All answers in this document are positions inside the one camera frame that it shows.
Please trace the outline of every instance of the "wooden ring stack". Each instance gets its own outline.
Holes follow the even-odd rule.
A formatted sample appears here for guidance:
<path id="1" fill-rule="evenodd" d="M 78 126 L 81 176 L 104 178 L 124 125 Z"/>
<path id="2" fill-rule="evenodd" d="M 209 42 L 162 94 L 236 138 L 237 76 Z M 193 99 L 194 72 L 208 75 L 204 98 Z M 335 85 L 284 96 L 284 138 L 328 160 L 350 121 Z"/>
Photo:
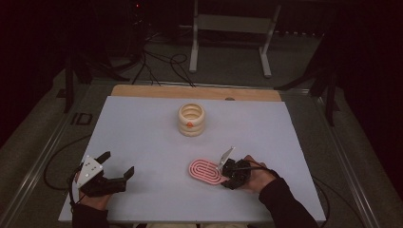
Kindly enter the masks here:
<path id="1" fill-rule="evenodd" d="M 199 104 L 184 104 L 178 111 L 179 131 L 187 137 L 199 136 L 204 130 L 205 112 Z"/>

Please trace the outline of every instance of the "gray floor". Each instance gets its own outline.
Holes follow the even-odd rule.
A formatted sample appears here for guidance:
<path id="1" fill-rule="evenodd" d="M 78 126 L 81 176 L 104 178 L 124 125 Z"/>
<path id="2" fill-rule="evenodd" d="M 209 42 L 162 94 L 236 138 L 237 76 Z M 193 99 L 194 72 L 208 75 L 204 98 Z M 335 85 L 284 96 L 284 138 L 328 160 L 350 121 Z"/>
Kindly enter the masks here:
<path id="1" fill-rule="evenodd" d="M 270 89 L 300 76 L 318 42 L 318 39 L 303 36 L 275 36 L 268 54 L 274 76 L 268 80 L 262 77 L 256 44 L 230 47 L 201 41 L 198 72 L 186 74 L 197 86 Z M 145 49 L 169 57 L 179 53 L 190 56 L 190 46 L 186 42 L 175 45 L 151 42 Z M 150 56 L 146 62 L 154 80 L 163 86 L 186 86 L 169 64 Z M 182 64 L 185 71 L 188 62 Z M 135 66 L 122 75 L 133 79 L 139 69 L 140 65 Z M 63 114 L 65 101 L 56 98 L 59 89 L 64 87 L 61 72 L 55 78 L 53 89 L 1 148 L 1 227 L 70 227 L 57 220 L 66 192 L 48 188 L 42 172 L 50 155 L 60 151 L 48 167 L 47 177 L 52 185 L 66 186 L 66 178 L 84 155 L 88 136 L 95 127 L 106 96 L 116 84 L 121 84 L 99 72 L 93 74 L 96 79 L 91 85 L 76 85 L 75 106 L 69 114 Z M 150 72 L 145 69 L 136 84 L 149 85 L 149 80 Z M 311 174 L 323 191 L 318 190 L 323 209 L 325 212 L 330 209 L 325 227 L 403 227 L 402 201 L 346 104 L 342 90 L 336 92 L 339 108 L 335 112 L 336 126 L 330 127 L 323 120 L 321 100 L 307 95 L 309 86 L 310 82 L 281 92 L 281 98 L 289 108 Z M 91 124 L 70 124 L 76 112 L 92 114 Z M 261 224 L 260 227 L 273 227 L 273 224 Z"/>

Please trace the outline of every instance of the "person's left hand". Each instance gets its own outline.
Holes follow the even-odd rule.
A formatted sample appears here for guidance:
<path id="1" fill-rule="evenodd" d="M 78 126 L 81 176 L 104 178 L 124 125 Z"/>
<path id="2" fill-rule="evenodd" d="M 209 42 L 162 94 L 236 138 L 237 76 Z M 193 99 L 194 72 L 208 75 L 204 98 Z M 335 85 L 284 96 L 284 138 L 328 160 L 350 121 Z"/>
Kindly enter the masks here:
<path id="1" fill-rule="evenodd" d="M 80 172 L 77 172 L 75 176 L 76 182 L 78 180 L 78 177 L 80 177 Z M 79 199 L 81 199 L 80 204 L 95 208 L 100 211 L 106 210 L 106 206 L 107 203 L 109 202 L 110 197 L 112 197 L 112 195 L 90 198 L 86 196 L 82 191 L 79 191 Z"/>

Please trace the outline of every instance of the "white tabletop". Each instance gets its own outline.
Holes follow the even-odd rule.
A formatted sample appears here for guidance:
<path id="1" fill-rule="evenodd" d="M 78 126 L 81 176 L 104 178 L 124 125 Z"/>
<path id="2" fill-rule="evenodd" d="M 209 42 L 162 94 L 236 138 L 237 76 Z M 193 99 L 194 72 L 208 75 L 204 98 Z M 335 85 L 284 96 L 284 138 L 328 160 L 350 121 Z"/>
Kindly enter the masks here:
<path id="1" fill-rule="evenodd" d="M 178 109 L 198 103 L 206 128 L 194 138 L 178 131 Z M 195 159 L 219 161 L 231 146 L 238 161 L 250 154 L 286 179 L 295 198 L 315 220 L 325 220 L 316 188 L 283 102 L 108 97 L 86 149 L 106 151 L 105 177 L 134 176 L 108 205 L 108 219 L 124 222 L 260 222 L 272 220 L 258 195 L 229 190 L 190 177 Z M 59 220 L 71 221 L 68 198 Z"/>

